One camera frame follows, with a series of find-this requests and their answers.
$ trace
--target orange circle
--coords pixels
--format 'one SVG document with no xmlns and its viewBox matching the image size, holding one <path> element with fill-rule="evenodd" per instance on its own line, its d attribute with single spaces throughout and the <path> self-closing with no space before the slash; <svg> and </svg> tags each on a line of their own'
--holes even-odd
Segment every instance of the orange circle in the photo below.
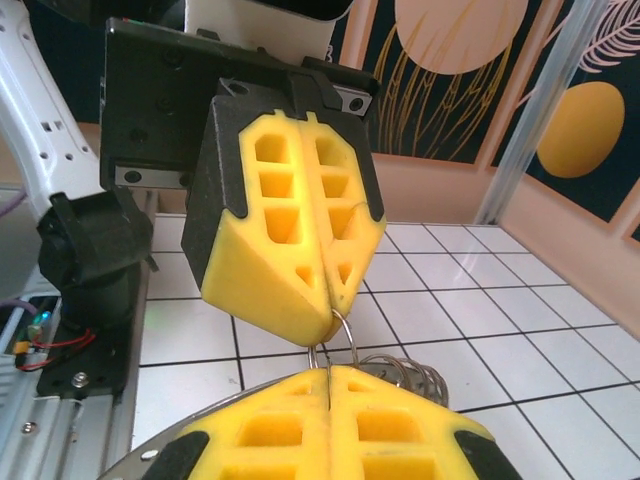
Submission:
<svg viewBox="0 0 640 480">
<path fill-rule="evenodd" d="M 609 156 L 623 124 L 624 98 L 616 87 L 606 82 L 571 87 L 538 144 L 538 159 L 556 177 L 587 175 Z"/>
<path fill-rule="evenodd" d="M 511 43 L 527 0 L 396 0 L 398 38 L 417 65 L 454 75 L 480 68 Z"/>
</svg>

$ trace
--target painted leaf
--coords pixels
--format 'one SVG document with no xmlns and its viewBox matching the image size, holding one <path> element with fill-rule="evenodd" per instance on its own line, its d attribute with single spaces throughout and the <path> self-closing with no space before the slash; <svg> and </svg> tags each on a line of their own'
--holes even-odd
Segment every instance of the painted leaf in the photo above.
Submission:
<svg viewBox="0 0 640 480">
<path fill-rule="evenodd" d="M 610 0 L 579 67 L 599 73 L 640 52 L 640 0 Z"/>
</svg>

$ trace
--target cable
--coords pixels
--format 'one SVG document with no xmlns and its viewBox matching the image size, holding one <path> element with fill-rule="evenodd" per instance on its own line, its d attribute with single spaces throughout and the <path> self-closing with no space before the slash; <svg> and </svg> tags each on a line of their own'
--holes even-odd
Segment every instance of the cable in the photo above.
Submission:
<svg viewBox="0 0 640 480">
<path fill-rule="evenodd" d="M 91 336 L 91 330 L 87 328 L 84 332 L 84 335 L 78 338 L 74 338 L 73 340 L 67 340 L 65 342 L 57 342 L 57 343 L 40 343 L 37 338 L 31 342 L 34 346 L 38 348 L 58 348 L 58 347 L 68 347 L 70 345 L 75 345 L 76 343 L 80 343 L 83 340 L 88 339 Z"/>
<path fill-rule="evenodd" d="M 12 210 L 15 210 L 25 198 L 27 198 L 27 191 L 24 188 L 21 188 L 15 197 L 9 200 L 4 207 L 0 208 L 0 218 L 4 217 Z"/>
<path fill-rule="evenodd" d="M 67 360 L 69 358 L 71 358 L 72 356 L 76 355 L 77 353 L 79 353 L 80 351 L 84 350 L 87 345 L 89 345 L 91 342 L 93 342 L 96 338 L 96 335 L 94 333 L 89 332 L 90 335 L 88 338 L 86 338 L 86 340 L 84 340 L 82 343 L 80 343 L 79 345 L 76 345 L 75 348 L 57 356 L 54 358 L 49 358 L 43 362 L 38 362 L 38 363 L 32 363 L 30 365 L 16 365 L 16 367 L 18 368 L 18 370 L 22 370 L 23 372 L 35 372 L 37 370 L 41 370 L 42 368 L 51 365 L 53 363 L 59 363 L 62 362 L 64 360 Z"/>
<path fill-rule="evenodd" d="M 19 300 L 17 298 L 10 298 L 8 300 L 3 300 L 0 302 L 0 308 L 3 307 L 16 307 L 22 308 L 23 310 L 29 312 L 31 315 L 35 316 L 38 313 L 38 309 L 34 307 L 29 302 L 25 302 L 24 300 Z"/>
</svg>

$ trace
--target coiled spring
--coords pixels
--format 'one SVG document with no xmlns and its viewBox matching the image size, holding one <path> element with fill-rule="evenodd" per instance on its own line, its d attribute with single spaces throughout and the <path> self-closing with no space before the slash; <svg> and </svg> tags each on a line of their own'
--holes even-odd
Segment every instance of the coiled spring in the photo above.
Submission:
<svg viewBox="0 0 640 480">
<path fill-rule="evenodd" d="M 420 395 L 438 405 L 449 406 L 447 382 L 435 368 L 422 365 L 410 358 L 397 358 L 384 353 L 369 355 L 360 360 L 349 322 L 336 310 L 333 310 L 333 314 L 342 323 L 349 340 L 354 368 Z M 331 365 L 331 359 L 326 352 L 325 355 L 328 365 Z M 311 368 L 319 367 L 318 353 L 315 347 L 309 348 L 309 366 Z"/>
</svg>

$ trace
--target floor tile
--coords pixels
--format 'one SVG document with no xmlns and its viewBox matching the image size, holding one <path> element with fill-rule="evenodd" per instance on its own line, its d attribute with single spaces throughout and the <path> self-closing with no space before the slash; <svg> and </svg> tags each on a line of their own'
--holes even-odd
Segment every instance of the floor tile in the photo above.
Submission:
<svg viewBox="0 0 640 480">
<path fill-rule="evenodd" d="M 184 254 L 157 253 L 153 259 L 160 270 L 149 275 L 148 299 L 200 298 L 200 290 Z"/>
<path fill-rule="evenodd" d="M 358 347 L 398 343 L 371 294 L 361 293 L 356 296 L 348 320 Z M 326 346 L 329 349 L 349 348 L 344 330 L 338 331 Z"/>
<path fill-rule="evenodd" d="M 486 290 L 523 332 L 567 328 L 568 325 L 529 288 Z"/>
<path fill-rule="evenodd" d="M 460 332 L 429 292 L 376 294 L 401 342 L 460 338 Z"/>
<path fill-rule="evenodd" d="M 576 479 L 640 475 L 640 461 L 579 396 L 526 403 L 522 410 Z"/>
<path fill-rule="evenodd" d="M 433 294 L 467 337 L 518 331 L 482 290 L 452 290 Z"/>
<path fill-rule="evenodd" d="M 471 343 L 515 400 L 572 390 L 524 335 L 481 338 Z"/>
<path fill-rule="evenodd" d="M 467 229 L 492 252 L 519 253 L 527 251 L 500 227 L 467 227 Z"/>
<path fill-rule="evenodd" d="M 378 243 L 376 253 L 398 253 L 396 246 L 389 240 L 389 236 L 385 233 Z"/>
<path fill-rule="evenodd" d="M 367 358 L 369 355 L 376 354 L 385 354 L 391 355 L 396 358 L 404 358 L 405 354 L 402 351 L 401 347 L 370 347 L 370 348 L 359 348 L 358 349 L 358 359 L 360 361 Z M 331 359 L 331 363 L 333 365 L 351 365 L 353 363 L 353 354 L 351 350 L 330 350 L 327 352 L 329 358 Z M 372 362 L 384 363 L 384 360 L 371 360 Z M 318 352 L 318 363 L 321 367 L 327 365 L 327 359 L 324 353 Z"/>
<path fill-rule="evenodd" d="M 429 225 L 428 230 L 451 253 L 486 252 L 487 249 L 463 226 Z"/>
<path fill-rule="evenodd" d="M 243 320 L 236 318 L 235 323 L 238 347 L 242 357 L 307 351 L 306 348 L 299 347 Z"/>
<path fill-rule="evenodd" d="M 374 255 L 365 280 L 372 292 L 425 289 L 420 278 L 400 254 Z"/>
<path fill-rule="evenodd" d="M 202 300 L 147 302 L 140 363 L 235 358 L 231 317 Z"/>
<path fill-rule="evenodd" d="M 444 252 L 442 245 L 422 225 L 387 225 L 387 235 L 404 253 Z"/>
<path fill-rule="evenodd" d="M 574 327 L 613 323 L 598 307 L 573 287 L 535 287 L 533 289 L 562 318 Z"/>
<path fill-rule="evenodd" d="M 467 414 L 484 425 L 524 480 L 569 479 L 538 434 L 516 407 Z"/>
<path fill-rule="evenodd" d="M 153 224 L 152 252 L 181 252 L 185 217 L 156 217 Z"/>
<path fill-rule="evenodd" d="M 617 325 L 585 328 L 580 335 L 631 380 L 640 381 L 640 342 Z"/>
<path fill-rule="evenodd" d="M 288 377 L 309 369 L 307 354 L 241 360 L 245 388 Z"/>
<path fill-rule="evenodd" d="M 640 390 L 627 385 L 588 392 L 583 397 L 640 455 Z"/>
<path fill-rule="evenodd" d="M 457 254 L 456 260 L 484 288 L 516 287 L 522 282 L 500 260 L 490 254 Z"/>
<path fill-rule="evenodd" d="M 627 381 L 576 332 L 533 333 L 529 338 L 577 390 Z"/>
<path fill-rule="evenodd" d="M 409 345 L 409 356 L 440 373 L 449 387 L 452 410 L 484 407 L 509 401 L 465 340 Z"/>
<path fill-rule="evenodd" d="M 407 255 L 407 260 L 432 290 L 477 288 L 451 255 Z"/>
<path fill-rule="evenodd" d="M 133 448 L 188 415 L 239 391 L 235 360 L 141 368 Z"/>
<path fill-rule="evenodd" d="M 531 254 L 498 254 L 502 260 L 527 285 L 558 285 L 565 282 L 556 273 Z"/>
</svg>

